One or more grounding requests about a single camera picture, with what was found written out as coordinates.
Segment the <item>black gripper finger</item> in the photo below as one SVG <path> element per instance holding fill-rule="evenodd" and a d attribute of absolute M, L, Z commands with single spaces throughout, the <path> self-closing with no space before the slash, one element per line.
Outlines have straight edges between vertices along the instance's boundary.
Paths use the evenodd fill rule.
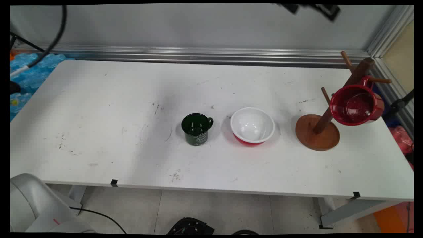
<path fill-rule="evenodd" d="M 310 6 L 323 14 L 329 21 L 334 21 L 340 13 L 340 7 L 338 5 L 311 4 Z"/>
<path fill-rule="evenodd" d="M 281 4 L 277 3 L 278 6 L 281 6 L 287 9 L 291 14 L 296 15 L 299 9 L 299 4 Z"/>

